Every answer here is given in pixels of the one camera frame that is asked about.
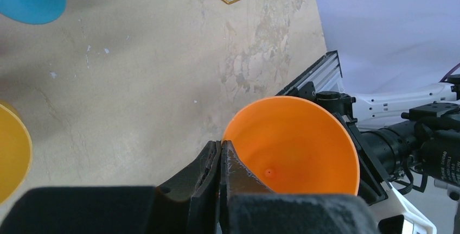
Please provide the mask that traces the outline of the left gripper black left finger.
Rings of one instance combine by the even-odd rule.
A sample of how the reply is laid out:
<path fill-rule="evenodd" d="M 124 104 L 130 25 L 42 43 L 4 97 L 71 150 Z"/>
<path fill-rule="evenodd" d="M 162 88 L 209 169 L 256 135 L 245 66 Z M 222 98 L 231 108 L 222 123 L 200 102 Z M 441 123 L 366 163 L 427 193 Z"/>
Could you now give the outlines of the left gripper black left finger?
<path fill-rule="evenodd" d="M 155 186 L 41 187 L 22 195 L 1 233 L 215 233 L 221 144 Z"/>

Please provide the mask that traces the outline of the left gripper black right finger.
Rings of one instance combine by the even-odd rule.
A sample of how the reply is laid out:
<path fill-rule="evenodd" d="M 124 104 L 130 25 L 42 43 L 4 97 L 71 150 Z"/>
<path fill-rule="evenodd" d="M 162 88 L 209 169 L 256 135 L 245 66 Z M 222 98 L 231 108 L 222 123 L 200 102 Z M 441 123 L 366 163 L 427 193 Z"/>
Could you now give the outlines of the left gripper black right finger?
<path fill-rule="evenodd" d="M 221 144 L 222 233 L 378 233 L 367 204 L 343 194 L 277 194 Z"/>

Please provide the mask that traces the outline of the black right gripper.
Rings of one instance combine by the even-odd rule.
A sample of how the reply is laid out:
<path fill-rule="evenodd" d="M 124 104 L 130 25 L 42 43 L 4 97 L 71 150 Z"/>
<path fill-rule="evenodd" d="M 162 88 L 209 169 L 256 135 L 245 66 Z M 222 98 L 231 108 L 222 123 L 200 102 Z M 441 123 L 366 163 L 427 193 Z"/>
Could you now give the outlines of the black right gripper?
<path fill-rule="evenodd" d="M 351 134 L 360 163 L 360 197 L 384 197 L 390 182 L 401 194 L 425 191 L 430 176 L 459 186 L 459 105 L 430 103 L 403 112 L 403 122 L 360 132 L 355 98 L 334 91 L 316 94 L 316 103 L 333 113 Z"/>

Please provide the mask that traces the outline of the orange wine glass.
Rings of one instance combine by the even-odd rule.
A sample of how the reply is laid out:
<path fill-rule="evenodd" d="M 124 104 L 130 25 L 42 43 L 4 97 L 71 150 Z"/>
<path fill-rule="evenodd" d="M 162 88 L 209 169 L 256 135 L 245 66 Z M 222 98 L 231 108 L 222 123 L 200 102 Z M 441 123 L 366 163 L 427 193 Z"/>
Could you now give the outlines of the orange wine glass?
<path fill-rule="evenodd" d="M 223 140 L 263 184 L 283 194 L 357 195 L 360 166 L 345 127 L 302 98 L 275 96 L 241 109 Z"/>

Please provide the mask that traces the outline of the yellow wine glass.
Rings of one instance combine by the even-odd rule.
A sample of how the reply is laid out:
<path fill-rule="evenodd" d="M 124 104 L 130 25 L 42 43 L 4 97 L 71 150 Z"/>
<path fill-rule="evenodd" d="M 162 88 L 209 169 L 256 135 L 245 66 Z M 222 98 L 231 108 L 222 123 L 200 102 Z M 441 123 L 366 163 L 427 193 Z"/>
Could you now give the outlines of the yellow wine glass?
<path fill-rule="evenodd" d="M 1 101 L 1 203 L 24 181 L 32 161 L 32 141 L 17 110 Z"/>

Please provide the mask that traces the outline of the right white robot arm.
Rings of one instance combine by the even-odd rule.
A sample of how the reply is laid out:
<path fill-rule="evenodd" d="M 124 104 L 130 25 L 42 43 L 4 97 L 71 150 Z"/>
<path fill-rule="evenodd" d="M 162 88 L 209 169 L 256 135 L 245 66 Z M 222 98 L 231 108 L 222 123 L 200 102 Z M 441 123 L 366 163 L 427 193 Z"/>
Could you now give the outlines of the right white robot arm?
<path fill-rule="evenodd" d="M 322 91 L 315 102 L 341 115 L 378 181 L 423 192 L 427 178 L 459 186 L 459 76 L 415 92 Z"/>

